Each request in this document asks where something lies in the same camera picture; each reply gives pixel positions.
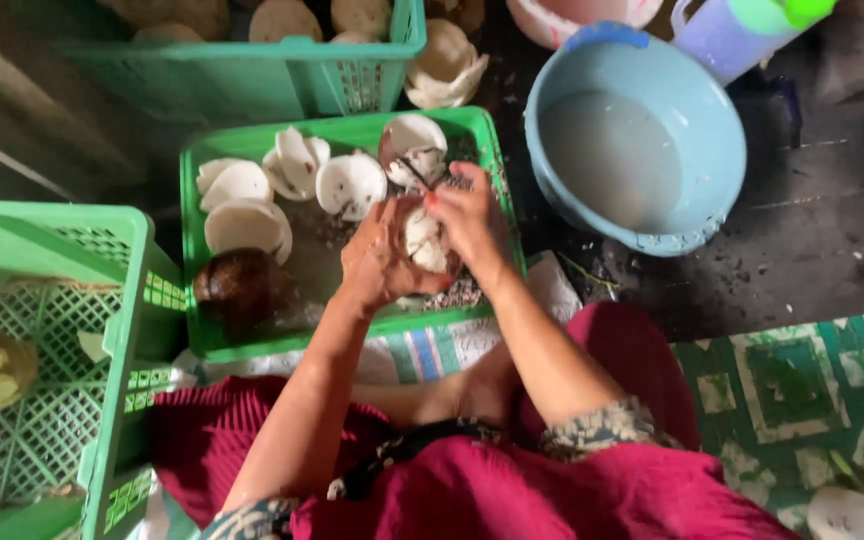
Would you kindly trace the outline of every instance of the water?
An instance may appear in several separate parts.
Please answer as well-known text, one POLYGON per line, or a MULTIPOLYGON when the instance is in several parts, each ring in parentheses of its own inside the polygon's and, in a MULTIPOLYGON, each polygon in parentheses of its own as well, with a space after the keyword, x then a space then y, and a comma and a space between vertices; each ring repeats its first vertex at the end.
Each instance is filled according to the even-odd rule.
POLYGON ((558 178, 596 214, 637 233, 665 232, 682 167, 645 106, 609 92, 572 94, 539 115, 538 132, 558 178))

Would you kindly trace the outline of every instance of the woman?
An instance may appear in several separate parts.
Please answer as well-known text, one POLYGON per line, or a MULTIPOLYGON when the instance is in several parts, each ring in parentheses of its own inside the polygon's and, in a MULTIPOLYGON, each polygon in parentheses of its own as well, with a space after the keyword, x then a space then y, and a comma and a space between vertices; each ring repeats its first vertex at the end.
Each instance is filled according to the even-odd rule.
POLYGON ((374 206, 287 382, 237 382, 257 385, 249 395, 265 396, 270 412, 244 435, 250 448, 201 538, 795 538, 723 485, 715 459, 680 449, 677 438, 697 450, 694 414, 654 326, 605 303, 560 328, 490 232, 485 173, 451 171, 473 190, 374 206), (454 279, 402 256, 398 224, 418 204, 443 224, 505 341, 434 383, 353 385, 376 311, 454 279), (390 440, 361 451, 383 433, 390 440), (356 444, 357 463, 346 455, 356 444))

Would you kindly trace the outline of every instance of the woman's right hand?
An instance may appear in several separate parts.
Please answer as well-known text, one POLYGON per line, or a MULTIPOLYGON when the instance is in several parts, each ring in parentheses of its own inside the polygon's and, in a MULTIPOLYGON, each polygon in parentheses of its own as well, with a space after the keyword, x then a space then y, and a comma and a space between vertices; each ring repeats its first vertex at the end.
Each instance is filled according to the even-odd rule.
POLYGON ((453 161, 448 170, 472 182, 470 191, 441 185, 425 197, 425 207, 445 226, 449 247, 479 279, 494 274, 502 265, 502 253, 490 229, 493 192, 489 177, 481 167, 467 161, 453 161))

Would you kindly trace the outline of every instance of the plastic container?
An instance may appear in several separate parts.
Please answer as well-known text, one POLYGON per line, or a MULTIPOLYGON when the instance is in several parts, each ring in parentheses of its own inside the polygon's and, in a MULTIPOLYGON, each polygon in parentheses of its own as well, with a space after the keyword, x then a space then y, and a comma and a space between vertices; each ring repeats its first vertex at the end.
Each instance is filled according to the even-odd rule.
POLYGON ((690 3, 672 10, 672 44, 724 87, 831 13, 834 0, 706 0, 686 22, 690 3))
MULTIPOLYGON (((722 87, 675 47, 613 22, 583 27, 546 62, 525 107, 525 140, 538 186, 568 223, 658 257, 682 255, 706 243, 725 222, 745 176, 745 134, 722 87), (619 226, 603 217, 608 208, 581 201, 553 169, 540 118, 561 99, 582 92, 636 102, 666 130, 669 140, 663 146, 671 145, 678 154, 680 185, 661 223, 648 230, 619 226)), ((577 139, 573 144, 571 152, 587 155, 595 143, 577 139)))
MULTIPOLYGON (((498 193, 502 213, 505 215, 510 229, 510 254, 512 260, 525 273, 525 261, 522 256, 522 244, 519 230, 516 226, 515 213, 512 208, 512 198, 509 196, 505 183, 502 152, 498 147, 496 127, 492 117, 477 106, 463 106, 440 110, 421 111, 421 115, 438 122, 449 142, 447 160, 456 156, 457 140, 466 140, 478 155, 478 164, 490 172, 493 185, 498 193)), ((393 114, 370 114, 350 118, 332 118, 327 120, 309 120, 294 122, 295 129, 305 137, 319 137, 332 145, 332 155, 351 153, 356 148, 366 149, 375 155, 378 141, 385 124, 394 118, 393 114)), ((252 341, 243 345, 232 346, 222 336, 221 328, 200 316, 195 305, 191 284, 199 269, 211 259, 212 254, 206 246, 204 226, 206 215, 199 210, 201 195, 196 189, 195 179, 199 165, 226 156, 234 156, 247 160, 261 161, 270 148, 275 146, 276 133, 286 129, 289 124, 270 126, 255 126, 250 128, 225 129, 212 132, 194 142, 181 155, 181 200, 182 200, 182 252, 185 264, 186 293, 190 299, 188 309, 188 326, 190 349, 200 358, 210 362, 231 362, 240 359, 262 357, 273 353, 303 349, 312 338, 312 330, 285 332, 262 340, 252 341)), ((282 205, 286 214, 295 206, 291 202, 275 202, 282 205)), ((296 202, 296 205, 317 205, 315 200, 296 202)), ((303 241, 293 227, 294 250, 284 269, 290 271, 290 264, 296 263, 300 257, 299 249, 303 241)), ((331 290, 319 291, 319 299, 324 302, 335 292, 338 279, 341 277, 338 250, 324 257, 333 259, 326 263, 335 276, 331 290)), ((291 272, 312 272, 308 267, 293 267, 291 272)), ((474 307, 451 307, 430 312, 396 312, 389 308, 380 311, 368 331, 370 337, 388 336, 422 328, 447 325, 477 317, 492 314, 492 308, 487 305, 474 307)))
MULTIPOLYGON (((10 6, 82 73, 152 117, 255 123, 391 111, 406 65, 426 46, 422 0, 393 1, 389 42, 366 44, 133 43, 95 2, 10 6)), ((319 21, 328 13, 317 11, 319 21)))
POLYGON ((39 356, 0 411, 0 500, 17 505, 0 509, 0 539, 120 540, 145 515, 143 410, 168 385, 186 307, 152 238, 134 208, 0 202, 0 331, 39 356), (89 359, 79 330, 104 332, 111 358, 89 359), (86 497, 49 493, 76 483, 86 497))
POLYGON ((529 40, 558 49, 583 25, 601 20, 624 22, 642 29, 654 19, 662 0, 506 0, 515 26, 529 40))

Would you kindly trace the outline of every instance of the sleeve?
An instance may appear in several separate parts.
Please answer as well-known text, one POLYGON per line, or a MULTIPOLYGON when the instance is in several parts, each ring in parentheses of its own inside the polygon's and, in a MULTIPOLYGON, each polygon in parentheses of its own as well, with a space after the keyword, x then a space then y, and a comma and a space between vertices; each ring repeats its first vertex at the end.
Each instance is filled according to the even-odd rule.
POLYGON ((547 458, 573 462, 621 443, 683 448, 679 441, 656 429, 649 409, 635 396, 550 426, 542 434, 539 448, 547 458))
POLYGON ((259 500, 215 517, 199 540, 292 540, 289 522, 299 507, 297 498, 259 500))

